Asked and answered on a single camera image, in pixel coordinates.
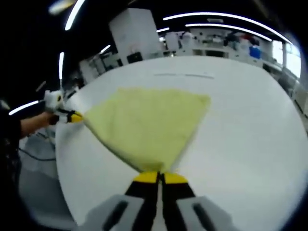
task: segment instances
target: white tabletop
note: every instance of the white tabletop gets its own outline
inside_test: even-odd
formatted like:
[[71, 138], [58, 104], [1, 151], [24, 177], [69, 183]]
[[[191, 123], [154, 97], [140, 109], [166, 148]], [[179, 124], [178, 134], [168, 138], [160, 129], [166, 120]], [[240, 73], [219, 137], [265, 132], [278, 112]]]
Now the white tabletop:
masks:
[[[209, 112], [173, 170], [243, 231], [273, 231], [286, 222], [308, 182], [308, 139], [293, 103], [266, 71], [215, 57], [160, 58], [109, 71], [69, 103], [84, 113], [118, 88], [136, 86], [208, 94]], [[56, 158], [78, 224], [138, 174], [83, 124], [58, 124]]]

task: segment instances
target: cable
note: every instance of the cable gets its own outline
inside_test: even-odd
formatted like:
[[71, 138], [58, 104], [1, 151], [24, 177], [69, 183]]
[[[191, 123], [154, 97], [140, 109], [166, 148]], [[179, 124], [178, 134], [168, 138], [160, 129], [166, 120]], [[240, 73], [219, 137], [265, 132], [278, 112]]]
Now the cable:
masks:
[[23, 153], [27, 154], [27, 155], [30, 156], [31, 158], [36, 159], [36, 160], [38, 160], [38, 161], [55, 161], [55, 160], [56, 160], [56, 158], [40, 159], [40, 158], [37, 158], [37, 157], [31, 155], [29, 152], [27, 152], [27, 151], [25, 151], [25, 150], [23, 150], [23, 149], [21, 149], [21, 148], [18, 148], [18, 150], [19, 150], [19, 151], [22, 151]]
[[45, 128], [45, 132], [46, 132], [47, 135], [44, 135], [44, 134], [42, 134], [42, 133], [40, 133], [40, 132], [37, 132], [36, 135], [37, 135], [38, 137], [42, 137], [42, 138], [45, 139], [45, 140], [48, 140], [48, 141], [49, 141], [49, 144], [51, 145], [52, 150], [55, 151], [54, 144], [53, 144], [53, 142], [52, 142], [52, 140], [51, 140], [51, 138], [50, 138], [50, 135], [49, 135], [49, 132], [48, 132], [47, 128]]

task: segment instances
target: ceiling light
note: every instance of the ceiling light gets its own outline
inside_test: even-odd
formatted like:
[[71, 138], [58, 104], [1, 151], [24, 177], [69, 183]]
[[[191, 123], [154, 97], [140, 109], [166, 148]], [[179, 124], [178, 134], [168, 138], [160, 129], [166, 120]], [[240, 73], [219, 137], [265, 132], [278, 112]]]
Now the ceiling light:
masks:
[[262, 34], [259, 34], [257, 32], [254, 32], [252, 30], [247, 30], [247, 29], [244, 29], [244, 28], [241, 28], [241, 27], [237, 27], [237, 26], [230, 26], [230, 25], [224, 25], [224, 24], [214, 24], [214, 23], [196, 23], [196, 24], [186, 24], [185, 25], [186, 27], [191, 27], [191, 26], [218, 26], [218, 27], [224, 27], [224, 28], [230, 28], [230, 29], [235, 29], [235, 30], [241, 30], [241, 31], [244, 31], [244, 32], [247, 32], [247, 33], [250, 33], [250, 34], [253, 34], [253, 35], [256, 35], [256, 36], [259, 36], [260, 38], [263, 38], [269, 42], [272, 42], [272, 39], [262, 35]]
[[14, 110], [11, 110], [11, 111], [9, 112], [9, 115], [11, 116], [11, 115], [15, 114], [16, 112], [19, 112], [20, 110], [23, 110], [23, 109], [26, 108], [26, 107], [30, 107], [30, 106], [32, 106], [32, 105], [37, 104], [38, 102], [39, 102], [39, 101], [36, 100], [36, 101], [31, 102], [31, 103], [27, 103], [27, 104], [25, 104], [25, 105], [22, 105], [22, 106], [20, 106], [20, 107], [17, 107], [17, 108], [15, 108]]
[[72, 11], [71, 11], [71, 14], [69, 15], [68, 17], [68, 20], [66, 22], [66, 25], [65, 25], [65, 30], [69, 30], [71, 27], [72, 27], [72, 24], [74, 22], [74, 19], [79, 11], [79, 9], [81, 8], [82, 4], [84, 3], [85, 0], [78, 0], [76, 2], [76, 4], [74, 5]]
[[64, 52], [61, 52], [59, 56], [59, 79], [60, 80], [62, 80], [63, 60], [64, 60]]
[[74, 3], [75, 0], [58, 0], [49, 7], [48, 12], [52, 15], [58, 15]]
[[169, 27], [166, 27], [166, 28], [164, 28], [164, 29], [159, 29], [159, 30], [157, 30], [156, 32], [159, 33], [159, 32], [163, 32], [163, 31], [166, 31], [166, 30], [170, 30], [170, 28], [169, 28]]
[[101, 51], [100, 51], [100, 54], [103, 54], [107, 49], [109, 49], [111, 46], [110, 45], [108, 45], [108, 46], [106, 46], [104, 49], [102, 49]]
[[273, 34], [279, 36], [280, 38], [282, 38], [284, 41], [291, 43], [292, 42], [290, 40], [288, 40], [285, 36], [283, 36], [282, 34], [280, 34], [279, 32], [277, 32], [276, 30], [262, 24], [259, 23], [255, 20], [249, 19], [249, 18], [245, 18], [242, 16], [238, 16], [238, 15], [234, 15], [234, 14], [229, 14], [229, 13], [216, 13], [216, 12], [196, 12], [196, 13], [182, 13], [182, 14], [177, 14], [174, 16], [170, 16], [170, 17], [165, 17], [163, 18], [164, 21], [169, 20], [169, 19], [174, 19], [174, 18], [181, 18], [181, 17], [186, 17], [186, 16], [196, 16], [196, 15], [213, 15], [213, 16], [223, 16], [223, 17], [230, 17], [230, 18], [236, 18], [236, 19], [240, 19], [240, 20], [244, 20], [250, 23], [253, 23], [255, 25], [258, 25], [264, 29], [269, 30], [270, 32], [272, 32]]

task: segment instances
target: person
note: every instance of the person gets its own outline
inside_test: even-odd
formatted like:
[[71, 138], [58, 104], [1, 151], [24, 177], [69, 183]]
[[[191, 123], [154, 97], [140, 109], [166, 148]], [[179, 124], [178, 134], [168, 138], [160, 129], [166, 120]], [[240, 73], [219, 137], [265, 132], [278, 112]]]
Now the person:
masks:
[[42, 230], [30, 217], [18, 195], [20, 160], [19, 140], [40, 128], [46, 128], [54, 115], [43, 112], [35, 117], [18, 120], [0, 108], [0, 176], [2, 182], [2, 226], [9, 230], [30, 228]]
[[230, 32], [223, 41], [224, 46], [228, 46], [229, 43], [231, 43], [232, 48], [237, 51], [238, 50], [238, 44], [240, 42], [239, 38], [235, 35], [236, 32], [232, 31]]

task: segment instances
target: yellow cloth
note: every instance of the yellow cloth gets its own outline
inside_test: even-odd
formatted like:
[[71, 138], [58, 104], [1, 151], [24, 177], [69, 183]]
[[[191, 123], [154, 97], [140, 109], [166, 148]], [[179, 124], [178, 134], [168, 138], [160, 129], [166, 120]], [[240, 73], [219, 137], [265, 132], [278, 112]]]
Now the yellow cloth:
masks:
[[210, 105], [182, 90], [119, 89], [84, 115], [93, 134], [139, 171], [167, 171]]

